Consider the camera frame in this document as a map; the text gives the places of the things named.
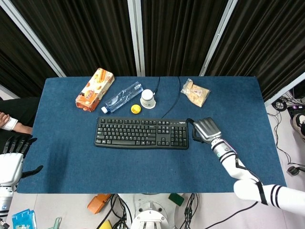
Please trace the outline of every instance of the yellow bottle cap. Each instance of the yellow bottle cap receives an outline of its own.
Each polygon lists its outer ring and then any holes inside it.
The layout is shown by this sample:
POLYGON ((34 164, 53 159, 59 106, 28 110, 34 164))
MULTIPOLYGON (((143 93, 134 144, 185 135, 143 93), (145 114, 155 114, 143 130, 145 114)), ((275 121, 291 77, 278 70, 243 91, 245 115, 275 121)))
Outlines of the yellow bottle cap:
POLYGON ((132 105, 131 111, 134 114, 138 114, 141 111, 141 107, 138 104, 132 105))

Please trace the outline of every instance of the floor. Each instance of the floor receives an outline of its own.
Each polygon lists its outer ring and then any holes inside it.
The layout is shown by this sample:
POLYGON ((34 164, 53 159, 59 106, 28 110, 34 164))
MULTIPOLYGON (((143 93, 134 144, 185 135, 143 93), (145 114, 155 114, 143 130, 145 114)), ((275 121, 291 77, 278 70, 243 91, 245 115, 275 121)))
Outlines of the floor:
MULTIPOLYGON (((272 106, 267 107, 267 112, 276 114, 272 106)), ((290 125, 290 117, 287 111, 282 112, 282 123, 278 128, 279 147, 289 152, 292 160, 297 163, 305 163, 305 143, 290 125)), ((275 126, 275 120, 269 117, 271 127, 275 126)), ((285 155, 278 151, 280 162, 288 187, 305 191, 305 173, 292 177, 287 174, 288 169, 285 155)), ((93 215, 86 207, 94 194, 19 194, 14 195, 10 207, 7 222, 11 223, 11 215, 30 208, 35 210, 36 221, 39 229, 52 227, 56 217, 62 217, 62 229, 94 229, 103 219, 105 211, 93 215)), ((252 205, 253 202, 242 201, 234 193, 206 193, 200 194, 199 208, 195 214, 191 228, 203 229, 211 224, 223 220, 236 211, 252 205)), ((176 209, 176 226, 179 228, 183 221, 184 207, 176 209)), ((109 216, 111 223, 115 217, 109 216)), ((283 212, 280 209, 256 205, 254 208, 235 215, 233 218, 218 224, 213 229, 303 229, 305 217, 283 212)))

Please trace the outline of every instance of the plastic bottle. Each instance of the plastic bottle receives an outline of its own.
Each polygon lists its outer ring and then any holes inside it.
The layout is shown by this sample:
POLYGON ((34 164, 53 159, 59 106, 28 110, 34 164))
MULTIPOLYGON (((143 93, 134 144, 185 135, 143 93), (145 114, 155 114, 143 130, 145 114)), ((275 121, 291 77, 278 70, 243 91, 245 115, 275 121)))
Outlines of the plastic bottle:
POLYGON ((135 82, 133 85, 128 88, 122 90, 116 96, 112 97, 105 103, 105 106, 102 107, 102 111, 106 114, 108 112, 114 112, 119 109, 129 100, 134 98, 136 95, 143 91, 143 87, 139 82, 135 82))

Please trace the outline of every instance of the table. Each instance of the table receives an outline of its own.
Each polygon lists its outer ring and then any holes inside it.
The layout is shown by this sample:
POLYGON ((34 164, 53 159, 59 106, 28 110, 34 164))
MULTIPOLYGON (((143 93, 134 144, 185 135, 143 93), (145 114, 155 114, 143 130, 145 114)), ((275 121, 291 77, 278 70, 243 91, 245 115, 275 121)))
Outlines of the table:
MULTIPOLYGON (((182 84, 188 77, 180 77, 182 84)), ((242 162, 267 184, 285 185, 257 79, 254 77, 190 77, 211 90, 203 107, 185 95, 165 118, 212 117, 242 162)), ((24 171, 43 170, 20 181, 21 193, 185 193, 232 192, 229 177, 210 146, 190 138, 188 150, 110 149, 94 146, 99 116, 159 118, 178 94, 177 77, 162 77, 156 107, 138 115, 130 111, 140 95, 112 114, 103 102, 135 81, 154 90, 157 77, 116 77, 98 108, 85 112, 74 100, 89 77, 51 78, 45 83, 24 171)))

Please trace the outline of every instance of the keyboard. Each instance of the keyboard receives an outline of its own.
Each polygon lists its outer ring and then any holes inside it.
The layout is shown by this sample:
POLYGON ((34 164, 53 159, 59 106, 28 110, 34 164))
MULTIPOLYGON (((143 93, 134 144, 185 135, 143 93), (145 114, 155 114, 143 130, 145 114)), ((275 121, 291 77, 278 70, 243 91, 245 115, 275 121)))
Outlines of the keyboard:
POLYGON ((95 145, 126 149, 187 149, 185 120, 99 117, 95 145))

